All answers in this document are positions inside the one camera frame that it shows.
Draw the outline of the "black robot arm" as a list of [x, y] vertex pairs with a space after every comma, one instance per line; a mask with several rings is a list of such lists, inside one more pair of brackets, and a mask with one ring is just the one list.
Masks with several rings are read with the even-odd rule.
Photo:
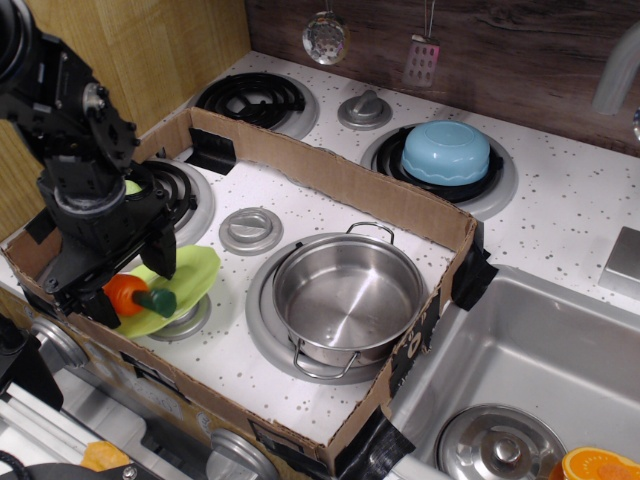
[[70, 47], [38, 29], [23, 1], [1, 4], [1, 117], [43, 167], [45, 207], [29, 233], [61, 235], [41, 288], [64, 313], [119, 327], [103, 290], [116, 273], [135, 257], [166, 279], [175, 273], [169, 195], [132, 159], [135, 124]]

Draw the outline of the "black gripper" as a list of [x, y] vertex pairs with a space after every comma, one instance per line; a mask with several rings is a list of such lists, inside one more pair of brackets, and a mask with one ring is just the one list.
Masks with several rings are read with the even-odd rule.
[[[81, 313], [110, 329], [121, 321], [103, 286], [135, 257], [154, 273], [172, 279], [176, 238], [169, 194], [146, 167], [115, 175], [107, 197], [89, 210], [68, 204], [45, 170], [37, 181], [51, 222], [61, 234], [61, 250], [38, 281], [68, 315]], [[127, 196], [125, 181], [142, 187]]]

